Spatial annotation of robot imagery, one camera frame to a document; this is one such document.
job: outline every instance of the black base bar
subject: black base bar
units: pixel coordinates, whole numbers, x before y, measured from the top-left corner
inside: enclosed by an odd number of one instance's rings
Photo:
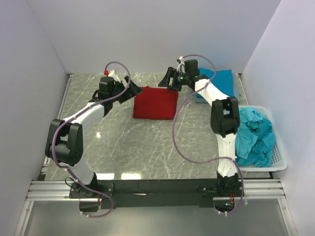
[[[218,192],[218,180],[208,179],[150,179],[150,180],[98,180],[97,189],[110,195],[117,207],[199,206],[214,207],[213,197],[230,197]],[[231,190],[241,196],[241,183]],[[73,183],[70,198],[97,198]],[[101,208],[108,209],[110,200],[102,198]]]

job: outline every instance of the white wall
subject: white wall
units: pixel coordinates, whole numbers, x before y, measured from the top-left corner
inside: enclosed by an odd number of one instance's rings
[[[0,7],[0,229],[13,235],[67,76],[26,0]]]
[[[166,72],[198,53],[243,72],[280,0],[28,0],[68,73]]]
[[[280,173],[301,236],[315,233],[315,1],[282,0],[242,79],[251,104],[269,108],[287,151]]]

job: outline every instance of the floor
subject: floor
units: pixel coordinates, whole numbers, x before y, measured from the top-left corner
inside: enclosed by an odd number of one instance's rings
[[[164,73],[135,73],[132,80],[139,86],[157,87]],[[61,118],[82,109],[98,89],[101,74],[71,75]],[[238,78],[240,105],[247,105]],[[178,107],[191,93],[183,87]],[[174,149],[171,136],[172,120],[133,119],[133,99],[119,105],[84,131],[83,159],[98,173],[98,179],[166,179],[216,177],[217,162],[205,165],[185,161]],[[179,115],[176,139],[181,151],[193,160],[218,156],[217,139],[210,128],[211,107],[191,99]],[[64,180],[67,172],[50,162],[45,180]],[[268,178],[268,172],[244,173],[245,177]]]

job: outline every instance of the red cloth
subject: red cloth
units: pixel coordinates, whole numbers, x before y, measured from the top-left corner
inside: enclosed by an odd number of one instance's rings
[[[173,119],[176,113],[178,91],[143,87],[134,99],[133,118]]]

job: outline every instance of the crumpled blue cloth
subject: crumpled blue cloth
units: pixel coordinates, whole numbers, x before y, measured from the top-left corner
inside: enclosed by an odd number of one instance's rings
[[[241,124],[235,140],[237,164],[270,167],[276,143],[270,120],[250,107],[239,110]]]

